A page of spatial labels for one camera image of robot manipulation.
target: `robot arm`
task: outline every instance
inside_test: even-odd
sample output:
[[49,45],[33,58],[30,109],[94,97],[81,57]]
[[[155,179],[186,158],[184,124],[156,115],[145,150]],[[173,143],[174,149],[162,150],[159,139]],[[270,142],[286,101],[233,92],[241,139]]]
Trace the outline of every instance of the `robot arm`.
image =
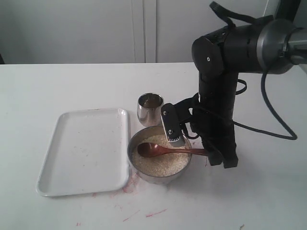
[[[210,164],[223,162],[225,168],[231,168],[238,163],[234,124],[285,137],[232,121],[238,73],[263,73],[264,85],[267,73],[281,74],[293,65],[307,63],[307,30],[296,28],[287,20],[274,20],[272,16],[255,19],[237,14],[216,2],[210,7],[227,26],[198,38],[192,45],[193,61],[199,71],[199,92],[175,105],[165,104],[161,117],[166,137],[173,146],[184,144],[182,132],[188,138],[200,136],[204,148],[210,152]],[[250,25],[236,27],[230,18]],[[267,99],[265,90],[263,98]],[[276,113],[269,101],[267,105]],[[277,113],[274,116],[291,134],[286,138],[296,139]],[[189,136],[186,123],[190,123],[197,136]]]

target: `spoon handle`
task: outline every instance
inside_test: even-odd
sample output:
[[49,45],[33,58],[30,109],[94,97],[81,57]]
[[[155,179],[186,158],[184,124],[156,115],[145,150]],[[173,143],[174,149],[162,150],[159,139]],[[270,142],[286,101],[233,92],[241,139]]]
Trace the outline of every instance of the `spoon handle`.
[[181,152],[181,153],[191,153],[195,155],[201,155],[201,156],[209,156],[209,152],[205,149],[169,149],[169,153],[173,152]]

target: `table surface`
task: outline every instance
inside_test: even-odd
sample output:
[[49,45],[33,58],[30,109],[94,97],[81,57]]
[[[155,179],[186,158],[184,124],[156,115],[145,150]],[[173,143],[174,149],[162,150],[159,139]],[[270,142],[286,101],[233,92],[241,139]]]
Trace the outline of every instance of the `table surface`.
[[[260,75],[239,77],[248,90],[236,97],[234,120],[286,134],[263,102]],[[197,70],[192,63],[0,66],[0,229],[306,229],[306,87],[300,67],[268,76],[268,97],[298,140],[236,127],[237,168],[195,156],[168,186],[133,175],[124,190],[47,198],[35,185],[62,113],[122,107],[133,135],[142,129],[138,97],[191,97]],[[192,145],[201,147],[200,140]]]

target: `cup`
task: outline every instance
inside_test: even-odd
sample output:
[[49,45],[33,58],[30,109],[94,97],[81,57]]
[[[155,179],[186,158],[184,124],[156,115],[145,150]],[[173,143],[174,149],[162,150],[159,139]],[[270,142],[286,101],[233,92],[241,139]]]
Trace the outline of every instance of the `cup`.
[[138,119],[145,126],[158,126],[161,124],[161,107],[163,98],[156,93],[143,94],[138,99]]

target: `cabinet door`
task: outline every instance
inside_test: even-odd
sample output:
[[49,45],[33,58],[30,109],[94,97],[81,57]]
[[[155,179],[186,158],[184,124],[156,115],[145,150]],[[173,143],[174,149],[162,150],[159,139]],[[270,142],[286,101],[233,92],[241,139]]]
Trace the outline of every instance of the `cabinet door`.
[[142,0],[2,0],[7,64],[144,62]]
[[[193,41],[225,26],[225,23],[209,8],[211,2],[212,0],[156,0],[157,62],[192,61]],[[279,0],[218,0],[217,2],[229,10],[257,18],[264,14],[274,14]]]

